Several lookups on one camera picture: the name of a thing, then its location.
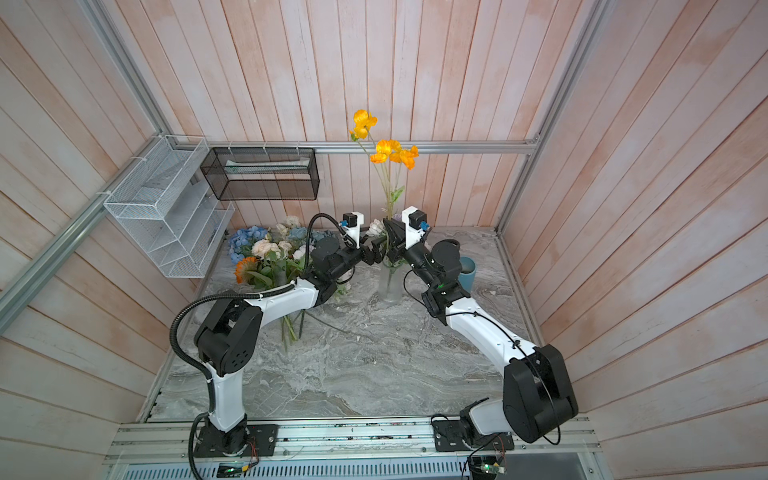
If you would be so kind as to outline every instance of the wooden plank wall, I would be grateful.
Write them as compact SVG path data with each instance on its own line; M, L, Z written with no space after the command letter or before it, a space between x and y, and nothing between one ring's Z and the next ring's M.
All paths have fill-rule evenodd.
M153 135L76 0L0 2L0 289ZM0 338L6 478L87 478L192 297L110 220Z
M174 133L214 141L523 140L541 126L594 0L104 0ZM317 201L240 201L233 225L384 197L362 155L320 155ZM400 202L496 225L523 158L422 155Z
M768 472L768 2L618 2L504 232L616 478Z

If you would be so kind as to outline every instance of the marble table surface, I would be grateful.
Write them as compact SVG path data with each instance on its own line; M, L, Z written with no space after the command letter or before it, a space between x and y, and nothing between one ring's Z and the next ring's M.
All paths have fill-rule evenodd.
M477 264L472 296L523 338L530 338L491 231L434 232L430 242L455 238ZM235 282L224 244L204 294L247 291ZM489 396L502 396L502 376L462 335L430 317L411 298L382 308L379 266L358 265L349 292L310 312L301 339L286 352L281 322L262 327L245 366L243 401L250 419L457 414ZM409 291L424 290L415 275ZM180 341L193 356L193 336L212 303L198 307ZM294 323L298 334L299 321ZM150 422L192 419L207 407L204 377L175 358L151 410Z

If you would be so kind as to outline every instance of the orange gerbera flower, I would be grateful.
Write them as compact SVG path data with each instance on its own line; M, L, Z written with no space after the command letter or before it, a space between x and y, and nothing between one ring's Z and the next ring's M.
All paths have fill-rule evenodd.
M256 257L245 257L241 261L237 262L235 267L235 277L238 283L248 283L248 280L253 277L249 272L255 270L259 260Z
M379 143L376 144L376 153L371 155L371 161L374 164L383 164L391 153L392 145L386 140L379 140Z
M414 145L411 150L403 150L397 140L390 140L389 144L392 145L392 154L389 155L389 159L396 164L402 163L408 170L413 170L416 166L413 159L419 156L419 148Z
M368 132L376 125L378 118L373 117L369 111L358 110L353 117L355 121L355 128L350 130L353 141L358 138L365 139L368 137Z

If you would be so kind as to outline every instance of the blue mug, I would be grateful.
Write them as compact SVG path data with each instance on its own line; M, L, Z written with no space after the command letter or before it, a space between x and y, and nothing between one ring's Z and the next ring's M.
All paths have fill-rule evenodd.
M462 272L458 275L458 282L464 290L470 292L472 291L472 284L475 282L477 266L475 261L469 257L461 257L458 260L462 263Z

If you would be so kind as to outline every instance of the black mesh basket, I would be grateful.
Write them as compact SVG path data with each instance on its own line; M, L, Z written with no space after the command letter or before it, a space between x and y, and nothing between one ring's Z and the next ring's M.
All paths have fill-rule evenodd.
M312 148L214 147L200 169L219 200L316 200Z

